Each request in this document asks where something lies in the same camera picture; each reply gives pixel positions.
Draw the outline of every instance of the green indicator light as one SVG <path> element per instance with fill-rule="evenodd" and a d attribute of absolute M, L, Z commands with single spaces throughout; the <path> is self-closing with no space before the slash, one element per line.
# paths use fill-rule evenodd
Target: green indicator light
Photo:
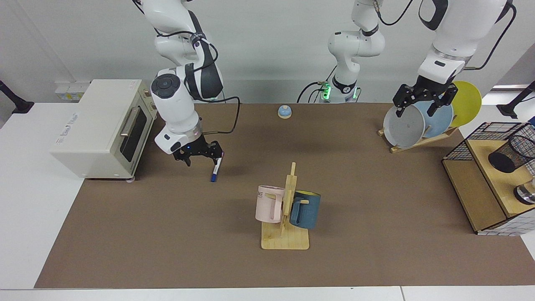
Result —
<path fill-rule="evenodd" d="M 329 97 L 331 97 L 331 85 L 329 84 L 324 84 L 323 85 L 323 99 L 324 100 L 328 100 Z"/>

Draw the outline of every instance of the marker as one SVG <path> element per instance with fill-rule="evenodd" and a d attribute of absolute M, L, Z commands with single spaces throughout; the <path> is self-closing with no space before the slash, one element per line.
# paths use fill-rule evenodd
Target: marker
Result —
<path fill-rule="evenodd" d="M 217 164 L 213 168 L 212 178 L 210 179 L 210 182 L 215 183 L 217 181 L 217 172 L 219 171 L 219 166 L 221 165 L 221 160 L 223 160 L 223 155 L 221 156 L 221 158 L 217 158 Z"/>

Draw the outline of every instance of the plate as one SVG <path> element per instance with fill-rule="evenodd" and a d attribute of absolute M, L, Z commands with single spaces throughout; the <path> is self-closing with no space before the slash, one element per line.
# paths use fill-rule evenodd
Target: plate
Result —
<path fill-rule="evenodd" d="M 383 121 L 385 138 L 393 146 L 409 148 L 418 143 L 424 135 L 424 116 L 413 105 L 406 107 L 401 117 L 396 115 L 396 110 L 396 107 L 391 107 L 386 113 Z"/>
<path fill-rule="evenodd" d="M 467 81 L 453 82 L 459 91 L 453 98 L 453 112 L 457 116 L 452 122 L 452 126 L 462 126 L 476 118 L 481 109 L 481 93 L 476 86 Z"/>
<path fill-rule="evenodd" d="M 433 116 L 430 117 L 429 115 L 427 115 L 427 109 L 429 109 L 432 103 L 433 101 L 429 100 L 419 101 L 414 104 L 414 106 L 418 108 L 418 110 L 420 110 L 420 113 L 422 113 L 422 115 L 424 116 L 425 128 L 427 129 L 427 127 L 430 127 L 427 132 L 425 132 L 424 130 L 425 138 L 433 138 L 444 133 L 453 120 L 452 106 L 442 106 L 436 110 Z"/>

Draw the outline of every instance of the brown table mat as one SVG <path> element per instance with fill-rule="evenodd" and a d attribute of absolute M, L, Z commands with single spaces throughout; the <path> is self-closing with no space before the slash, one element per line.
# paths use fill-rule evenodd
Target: brown table mat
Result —
<path fill-rule="evenodd" d="M 461 141 L 390 154 L 377 136 L 389 104 L 245 104 L 213 163 L 175 162 L 155 145 L 134 183 L 87 180 L 36 288 L 234 288 L 535 284 L 520 237 L 473 234 L 440 159 Z M 235 105 L 196 106 L 206 131 L 228 130 Z M 322 195 L 307 251 L 265 251 L 257 186 Z"/>

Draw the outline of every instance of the black wire basket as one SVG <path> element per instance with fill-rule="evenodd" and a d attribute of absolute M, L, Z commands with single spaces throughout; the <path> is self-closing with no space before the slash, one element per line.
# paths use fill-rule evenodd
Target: black wire basket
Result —
<path fill-rule="evenodd" d="M 507 142 L 488 155 L 488 161 L 495 169 L 511 173 L 535 159 L 535 141 L 513 135 Z"/>

